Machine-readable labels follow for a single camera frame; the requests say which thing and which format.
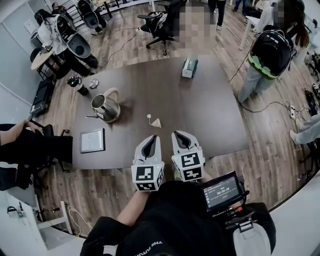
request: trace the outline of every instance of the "kettle handle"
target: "kettle handle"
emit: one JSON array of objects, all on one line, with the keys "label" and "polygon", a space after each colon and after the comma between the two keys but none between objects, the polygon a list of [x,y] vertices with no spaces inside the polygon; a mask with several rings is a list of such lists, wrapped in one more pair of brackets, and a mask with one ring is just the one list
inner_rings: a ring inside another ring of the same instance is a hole
[{"label": "kettle handle", "polygon": [[111,94],[114,94],[114,101],[116,102],[116,103],[118,103],[117,102],[117,99],[118,99],[118,97],[119,97],[119,90],[117,89],[117,88],[115,88],[115,87],[113,87],[113,88],[110,88],[109,90],[107,90],[104,94],[103,94],[103,96],[104,97],[106,97],[106,98],[111,98],[110,97],[110,95]]}]

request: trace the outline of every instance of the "dark gray tabletop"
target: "dark gray tabletop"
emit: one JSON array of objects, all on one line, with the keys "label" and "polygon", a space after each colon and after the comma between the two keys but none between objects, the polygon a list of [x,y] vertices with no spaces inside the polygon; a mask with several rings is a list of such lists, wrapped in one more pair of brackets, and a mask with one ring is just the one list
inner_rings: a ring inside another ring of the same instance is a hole
[{"label": "dark gray tabletop", "polygon": [[[206,159],[248,148],[247,135],[231,85],[214,55],[199,56],[192,79],[181,77],[184,57],[166,58],[108,70],[83,79],[96,89],[80,96],[73,133],[73,165],[79,169],[129,168],[135,149],[151,135],[160,136],[162,161],[172,162],[171,133],[194,135]],[[86,118],[91,100],[116,87],[121,114],[114,123]],[[159,118],[162,128],[149,125]],[[80,133],[105,129],[105,151],[80,153]]]}]

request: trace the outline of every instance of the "small screen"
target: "small screen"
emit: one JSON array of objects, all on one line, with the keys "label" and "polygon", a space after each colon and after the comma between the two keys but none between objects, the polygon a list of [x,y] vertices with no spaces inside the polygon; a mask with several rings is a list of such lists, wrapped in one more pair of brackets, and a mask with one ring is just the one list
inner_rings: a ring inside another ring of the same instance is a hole
[{"label": "small screen", "polygon": [[221,182],[203,189],[208,208],[215,207],[229,199],[240,195],[235,177],[222,180]]}]

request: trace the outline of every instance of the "hand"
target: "hand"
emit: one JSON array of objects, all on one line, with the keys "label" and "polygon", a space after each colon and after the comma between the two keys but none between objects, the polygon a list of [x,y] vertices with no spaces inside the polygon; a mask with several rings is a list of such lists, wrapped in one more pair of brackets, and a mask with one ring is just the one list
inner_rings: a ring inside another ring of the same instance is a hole
[{"label": "hand", "polygon": [[42,135],[44,135],[44,132],[42,131],[42,128],[41,127],[39,127],[39,126],[37,126],[37,125],[35,125],[33,122],[27,122],[26,123],[26,126],[27,127],[30,127],[30,129],[31,129],[31,131],[33,131],[34,133],[36,132],[36,131],[39,131]]}]

